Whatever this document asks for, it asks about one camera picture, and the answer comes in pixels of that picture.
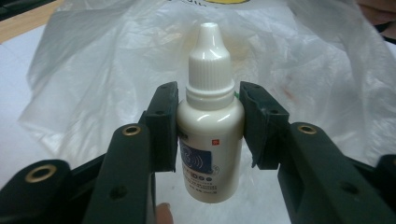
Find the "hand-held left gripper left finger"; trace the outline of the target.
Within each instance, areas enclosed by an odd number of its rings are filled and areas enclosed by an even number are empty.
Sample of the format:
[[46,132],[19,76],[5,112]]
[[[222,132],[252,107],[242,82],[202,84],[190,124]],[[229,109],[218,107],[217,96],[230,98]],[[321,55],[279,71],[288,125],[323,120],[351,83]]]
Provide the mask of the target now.
[[82,224],[156,224],[155,174],[174,172],[178,89],[162,84],[137,123],[112,136]]

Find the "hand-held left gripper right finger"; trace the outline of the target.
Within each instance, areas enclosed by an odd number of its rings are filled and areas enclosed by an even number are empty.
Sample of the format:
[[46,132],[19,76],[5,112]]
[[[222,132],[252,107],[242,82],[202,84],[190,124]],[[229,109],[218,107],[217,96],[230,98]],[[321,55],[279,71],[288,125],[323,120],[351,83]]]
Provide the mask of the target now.
[[241,82],[239,100],[252,164],[277,171],[292,224],[396,224],[396,154],[376,166],[345,156],[257,84]]

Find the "white dropper bottle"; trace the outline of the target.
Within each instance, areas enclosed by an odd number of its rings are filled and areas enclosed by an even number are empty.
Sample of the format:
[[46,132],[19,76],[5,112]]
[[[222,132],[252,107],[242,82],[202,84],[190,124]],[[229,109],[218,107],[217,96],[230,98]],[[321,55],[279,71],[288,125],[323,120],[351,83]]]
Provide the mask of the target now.
[[233,196],[245,111],[234,94],[231,56],[214,22],[200,25],[189,55],[186,99],[177,107],[185,186],[194,199],[221,203]]

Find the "clear smiley plastic bag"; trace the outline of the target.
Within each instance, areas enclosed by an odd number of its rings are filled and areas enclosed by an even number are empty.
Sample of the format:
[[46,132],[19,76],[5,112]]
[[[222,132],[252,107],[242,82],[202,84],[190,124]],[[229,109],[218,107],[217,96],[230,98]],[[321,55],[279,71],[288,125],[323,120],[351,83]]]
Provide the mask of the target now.
[[368,164],[396,154],[396,58],[354,0],[64,0],[30,67],[22,126],[73,165],[102,154],[159,85],[185,85],[208,21],[233,78],[264,86],[291,121],[321,127]]

